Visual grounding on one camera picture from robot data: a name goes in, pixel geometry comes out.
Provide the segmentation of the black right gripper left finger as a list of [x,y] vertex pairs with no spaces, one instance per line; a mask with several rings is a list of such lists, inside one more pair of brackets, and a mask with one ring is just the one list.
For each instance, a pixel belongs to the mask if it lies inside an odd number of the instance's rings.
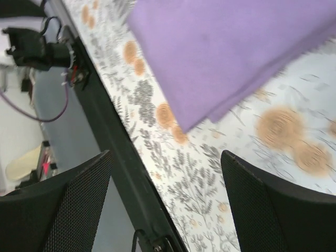
[[91,251],[112,170],[92,159],[1,197],[1,251]]

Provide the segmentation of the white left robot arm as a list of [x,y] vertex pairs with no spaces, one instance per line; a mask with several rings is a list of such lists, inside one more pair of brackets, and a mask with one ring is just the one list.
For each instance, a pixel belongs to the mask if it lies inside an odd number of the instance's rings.
[[39,30],[19,26],[1,29],[9,39],[5,54],[19,67],[48,71],[63,67],[71,86],[87,85],[91,71],[79,34],[62,1],[1,1],[1,19],[41,18]]

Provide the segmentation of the purple t shirt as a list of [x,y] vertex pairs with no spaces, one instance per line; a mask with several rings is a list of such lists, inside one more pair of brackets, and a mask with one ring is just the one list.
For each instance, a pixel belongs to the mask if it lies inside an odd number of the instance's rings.
[[137,1],[127,23],[189,131],[334,35],[335,1]]

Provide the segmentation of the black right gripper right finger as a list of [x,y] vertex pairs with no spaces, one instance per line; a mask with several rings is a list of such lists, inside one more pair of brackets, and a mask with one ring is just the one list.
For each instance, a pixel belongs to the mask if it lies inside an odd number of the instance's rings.
[[241,251],[335,251],[335,196],[259,169],[227,150],[221,167]]

